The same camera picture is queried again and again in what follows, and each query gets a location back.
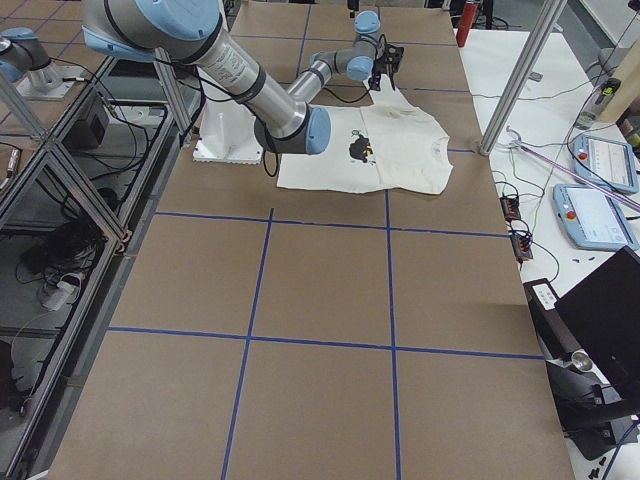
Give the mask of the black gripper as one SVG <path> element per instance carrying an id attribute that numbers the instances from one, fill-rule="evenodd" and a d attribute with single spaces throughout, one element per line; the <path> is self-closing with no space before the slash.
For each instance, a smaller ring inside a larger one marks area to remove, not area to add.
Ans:
<path id="1" fill-rule="evenodd" d="M 368 80 L 368 84 L 369 84 L 369 90 L 370 91 L 379 91 L 381 89 L 380 87 L 380 82 L 381 82 L 381 72 L 380 71 L 374 71 L 369 80 Z"/>

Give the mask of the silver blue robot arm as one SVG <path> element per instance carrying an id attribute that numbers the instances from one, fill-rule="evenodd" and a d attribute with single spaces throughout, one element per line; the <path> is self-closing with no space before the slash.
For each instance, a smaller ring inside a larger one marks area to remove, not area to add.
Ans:
<path id="1" fill-rule="evenodd" d="M 195 65 L 256 116 L 259 143 L 273 153 L 322 153 L 331 121 L 322 107 L 286 92 L 223 28 L 216 1 L 84 1 L 91 49 L 152 63 L 164 50 L 174 64 Z"/>
<path id="2" fill-rule="evenodd" d="M 346 75 L 355 82 L 368 82 L 369 89 L 380 90 L 381 73 L 376 62 L 384 56 L 381 22 L 374 11 L 363 11 L 355 17 L 356 36 L 345 49 L 314 54 L 309 67 L 288 87 L 295 100 L 311 102 L 328 82 Z"/>

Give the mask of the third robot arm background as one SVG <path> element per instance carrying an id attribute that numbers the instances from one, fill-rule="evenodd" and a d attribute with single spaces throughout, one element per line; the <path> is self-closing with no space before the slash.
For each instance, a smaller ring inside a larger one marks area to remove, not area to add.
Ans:
<path id="1" fill-rule="evenodd" d="M 33 30 L 15 27 L 1 32 L 1 74 L 30 100 L 62 100 L 73 84 L 73 67 L 59 66 Z"/>

